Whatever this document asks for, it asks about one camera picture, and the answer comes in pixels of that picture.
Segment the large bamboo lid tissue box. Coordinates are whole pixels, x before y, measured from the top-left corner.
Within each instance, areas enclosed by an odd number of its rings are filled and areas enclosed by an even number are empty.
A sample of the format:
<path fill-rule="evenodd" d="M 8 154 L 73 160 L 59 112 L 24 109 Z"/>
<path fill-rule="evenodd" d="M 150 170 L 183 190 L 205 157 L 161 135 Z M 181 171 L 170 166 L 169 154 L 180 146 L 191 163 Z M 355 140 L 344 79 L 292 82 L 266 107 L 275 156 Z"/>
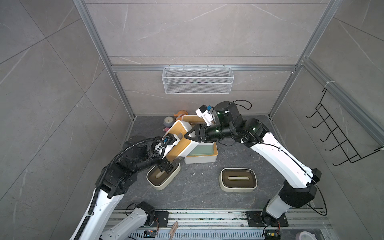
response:
<path fill-rule="evenodd" d="M 205 163 L 214 163 L 217 160 L 218 157 L 218 148 L 217 144 L 215 143 L 214 148 L 214 154 L 210 156 L 188 156 L 188 154 L 198 145 L 197 143 L 190 145 L 186 148 L 186 150 L 183 152 L 183 155 L 185 155 L 185 163 L 186 164 L 205 164 Z"/>

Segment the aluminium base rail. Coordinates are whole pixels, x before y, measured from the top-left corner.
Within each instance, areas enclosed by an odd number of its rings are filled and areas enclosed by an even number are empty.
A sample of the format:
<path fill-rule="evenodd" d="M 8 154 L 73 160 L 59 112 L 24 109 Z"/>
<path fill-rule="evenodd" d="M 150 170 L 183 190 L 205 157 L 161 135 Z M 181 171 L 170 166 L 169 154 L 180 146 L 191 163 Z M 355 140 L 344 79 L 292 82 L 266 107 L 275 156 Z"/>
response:
<path fill-rule="evenodd" d="M 270 225 L 258 209 L 159 210 L 150 227 L 133 228 L 127 240 L 336 240 L 327 217 L 292 209 Z"/>

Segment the cream box dark lid right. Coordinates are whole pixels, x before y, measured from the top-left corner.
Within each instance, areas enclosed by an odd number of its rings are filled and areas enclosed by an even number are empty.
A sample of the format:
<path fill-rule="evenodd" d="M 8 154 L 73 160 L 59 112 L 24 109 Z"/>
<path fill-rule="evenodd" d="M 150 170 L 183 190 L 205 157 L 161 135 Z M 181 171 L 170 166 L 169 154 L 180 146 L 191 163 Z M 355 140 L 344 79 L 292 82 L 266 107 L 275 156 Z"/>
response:
<path fill-rule="evenodd" d="M 251 193 L 258 181 L 253 170 L 247 168 L 224 168 L 219 177 L 220 188 L 229 193 Z"/>

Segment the white tissue box bamboo lid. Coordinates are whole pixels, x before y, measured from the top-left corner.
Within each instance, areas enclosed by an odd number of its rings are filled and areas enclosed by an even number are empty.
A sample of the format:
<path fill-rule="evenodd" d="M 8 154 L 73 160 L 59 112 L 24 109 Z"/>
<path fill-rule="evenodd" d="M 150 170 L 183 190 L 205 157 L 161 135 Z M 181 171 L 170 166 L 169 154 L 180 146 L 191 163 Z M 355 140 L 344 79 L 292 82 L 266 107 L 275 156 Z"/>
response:
<path fill-rule="evenodd" d="M 183 115 L 181 121 L 189 123 L 192 127 L 200 124 L 206 124 L 205 120 L 197 115 Z"/>

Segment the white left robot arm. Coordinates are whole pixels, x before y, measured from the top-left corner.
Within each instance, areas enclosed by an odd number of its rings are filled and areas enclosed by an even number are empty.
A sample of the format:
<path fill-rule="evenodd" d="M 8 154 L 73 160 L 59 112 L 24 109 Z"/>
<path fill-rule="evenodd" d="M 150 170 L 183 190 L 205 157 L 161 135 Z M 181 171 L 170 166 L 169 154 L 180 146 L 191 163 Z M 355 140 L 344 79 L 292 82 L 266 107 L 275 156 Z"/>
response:
<path fill-rule="evenodd" d="M 126 141 L 123 149 L 102 169 L 87 211 L 71 238 L 98 239 L 139 172 L 154 165 L 167 173 L 176 168 L 166 155 L 179 142 L 180 138 L 175 134 L 155 138 L 134 136 Z"/>

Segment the orange plush fish toy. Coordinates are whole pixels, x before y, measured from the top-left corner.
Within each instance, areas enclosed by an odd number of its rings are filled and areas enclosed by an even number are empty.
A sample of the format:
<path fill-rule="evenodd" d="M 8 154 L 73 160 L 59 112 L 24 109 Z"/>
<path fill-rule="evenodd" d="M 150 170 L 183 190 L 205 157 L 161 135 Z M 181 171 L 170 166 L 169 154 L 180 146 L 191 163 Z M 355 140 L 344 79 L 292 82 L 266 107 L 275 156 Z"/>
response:
<path fill-rule="evenodd" d="M 189 113 L 187 111 L 178 111 L 174 117 L 175 117 L 175 121 L 178 121 L 178 120 L 182 120 L 182 117 L 183 116 L 187 116 Z"/>

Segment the cream box dark lid left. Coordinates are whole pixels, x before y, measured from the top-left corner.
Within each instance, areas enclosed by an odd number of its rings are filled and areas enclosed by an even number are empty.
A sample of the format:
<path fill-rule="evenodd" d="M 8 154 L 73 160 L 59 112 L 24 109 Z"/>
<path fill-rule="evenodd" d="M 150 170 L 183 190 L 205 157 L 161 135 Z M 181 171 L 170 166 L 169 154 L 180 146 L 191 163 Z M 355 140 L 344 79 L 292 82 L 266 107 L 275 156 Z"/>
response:
<path fill-rule="evenodd" d="M 174 180 L 180 170 L 180 164 L 177 164 L 170 173 L 167 173 L 166 171 L 161 172 L 160 169 L 155 166 L 147 173 L 146 179 L 155 190 L 161 191 Z"/>

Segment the cream box dark lid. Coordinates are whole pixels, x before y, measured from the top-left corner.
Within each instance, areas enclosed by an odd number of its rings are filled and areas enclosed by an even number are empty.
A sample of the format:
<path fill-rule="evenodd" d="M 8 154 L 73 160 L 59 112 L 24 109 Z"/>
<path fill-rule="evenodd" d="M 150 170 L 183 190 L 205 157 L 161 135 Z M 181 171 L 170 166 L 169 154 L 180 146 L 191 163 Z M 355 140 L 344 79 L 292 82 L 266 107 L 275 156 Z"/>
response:
<path fill-rule="evenodd" d="M 147 173 L 146 179 L 155 190 L 161 191 L 174 180 L 180 170 L 180 164 L 177 164 L 170 173 L 167 173 L 166 171 L 161 172 L 160 169 L 155 166 Z"/>
<path fill-rule="evenodd" d="M 258 181 L 253 170 L 247 168 L 224 168 L 219 177 L 220 188 L 229 193 L 251 193 Z"/>

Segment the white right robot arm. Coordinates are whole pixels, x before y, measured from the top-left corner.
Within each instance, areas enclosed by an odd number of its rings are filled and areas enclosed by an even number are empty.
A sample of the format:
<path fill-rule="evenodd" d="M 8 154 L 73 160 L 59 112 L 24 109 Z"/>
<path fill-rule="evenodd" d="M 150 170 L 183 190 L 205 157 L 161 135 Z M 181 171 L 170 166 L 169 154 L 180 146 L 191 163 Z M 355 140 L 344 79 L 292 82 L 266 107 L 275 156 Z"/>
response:
<path fill-rule="evenodd" d="M 297 160 L 261 121 L 244 120 L 239 106 L 239 100 L 224 101 L 214 107 L 201 106 L 196 113 L 205 123 L 192 127 L 185 138 L 198 143 L 231 138 L 261 155 L 285 178 L 280 191 L 267 202 L 261 213 L 263 223 L 272 226 L 290 208 L 310 204 L 320 191 L 317 183 L 322 173 Z"/>

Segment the small grey alarm clock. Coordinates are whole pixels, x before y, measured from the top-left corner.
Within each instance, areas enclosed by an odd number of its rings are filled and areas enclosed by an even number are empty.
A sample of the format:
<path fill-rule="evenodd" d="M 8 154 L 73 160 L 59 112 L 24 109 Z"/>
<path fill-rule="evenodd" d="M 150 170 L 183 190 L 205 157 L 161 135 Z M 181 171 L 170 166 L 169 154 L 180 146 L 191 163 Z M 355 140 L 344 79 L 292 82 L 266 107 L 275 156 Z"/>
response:
<path fill-rule="evenodd" d="M 166 128 L 172 127 L 172 125 L 175 123 L 175 119 L 172 116 L 167 116 L 164 118 L 163 124 Z"/>

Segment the mint green tissue box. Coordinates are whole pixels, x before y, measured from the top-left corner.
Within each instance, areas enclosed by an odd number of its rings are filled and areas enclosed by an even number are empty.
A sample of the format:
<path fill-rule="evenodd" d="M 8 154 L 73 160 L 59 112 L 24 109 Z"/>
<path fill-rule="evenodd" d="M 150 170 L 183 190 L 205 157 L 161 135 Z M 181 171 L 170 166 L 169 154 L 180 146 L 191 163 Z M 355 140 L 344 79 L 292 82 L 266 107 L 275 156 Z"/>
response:
<path fill-rule="evenodd" d="M 199 143 L 188 156 L 210 156 L 214 154 L 215 143 Z"/>

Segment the bamboo lid box edge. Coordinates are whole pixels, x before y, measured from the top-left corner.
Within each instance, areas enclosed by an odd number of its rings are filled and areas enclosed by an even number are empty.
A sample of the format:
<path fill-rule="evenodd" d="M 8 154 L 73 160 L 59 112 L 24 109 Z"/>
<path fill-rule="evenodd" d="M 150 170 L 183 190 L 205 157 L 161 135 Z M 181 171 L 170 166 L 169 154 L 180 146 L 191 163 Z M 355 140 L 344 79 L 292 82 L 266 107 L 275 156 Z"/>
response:
<path fill-rule="evenodd" d="M 168 161 L 172 162 L 177 157 L 186 157 L 199 145 L 199 142 L 185 138 L 185 134 L 191 129 L 192 126 L 188 122 L 178 120 L 164 134 L 164 137 L 168 134 L 174 134 L 178 138 L 181 137 L 180 141 L 166 154 Z"/>

